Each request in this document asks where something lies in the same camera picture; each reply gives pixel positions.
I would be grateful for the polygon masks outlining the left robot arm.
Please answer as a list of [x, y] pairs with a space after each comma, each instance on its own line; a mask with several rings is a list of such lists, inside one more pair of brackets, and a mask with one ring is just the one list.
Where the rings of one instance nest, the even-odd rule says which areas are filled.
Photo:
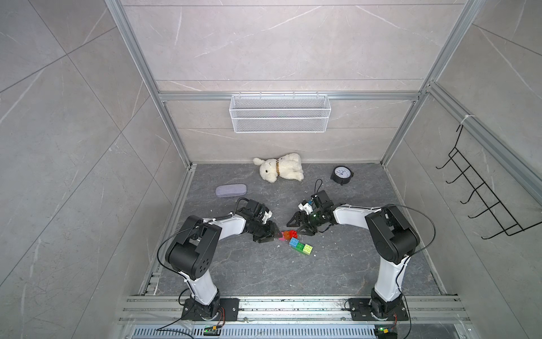
[[169, 247], [164, 254], [157, 253], [159, 265], [180, 275], [189, 291], [185, 299], [178, 299], [182, 320], [217, 321], [223, 326], [238, 319], [240, 300], [220, 296], [209, 268], [219, 241], [227, 237], [250, 234], [257, 243], [282, 237], [271, 217], [271, 210], [264, 204], [241, 197], [225, 216], [187, 217], [180, 229], [165, 240]]

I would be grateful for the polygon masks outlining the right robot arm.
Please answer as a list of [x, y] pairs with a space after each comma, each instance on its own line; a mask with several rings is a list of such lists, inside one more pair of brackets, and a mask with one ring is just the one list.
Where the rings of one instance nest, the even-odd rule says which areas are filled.
[[371, 316], [384, 321], [397, 314], [402, 306], [402, 281], [411, 258], [424, 250], [421, 240], [402, 213], [403, 205], [361, 207], [334, 204], [325, 191], [302, 201], [298, 211], [287, 223], [299, 234], [315, 235], [322, 225], [350, 225], [370, 232], [373, 245], [380, 256], [378, 279], [371, 290]]

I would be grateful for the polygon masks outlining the lime lego brick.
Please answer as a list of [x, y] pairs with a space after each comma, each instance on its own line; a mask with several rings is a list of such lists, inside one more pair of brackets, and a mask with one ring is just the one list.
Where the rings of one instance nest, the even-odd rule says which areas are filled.
[[312, 252], [312, 250], [313, 250], [313, 247], [312, 247], [311, 245], [305, 244], [305, 245], [303, 246], [303, 249], [301, 250], [301, 252], [302, 252], [303, 254], [310, 255], [311, 252]]

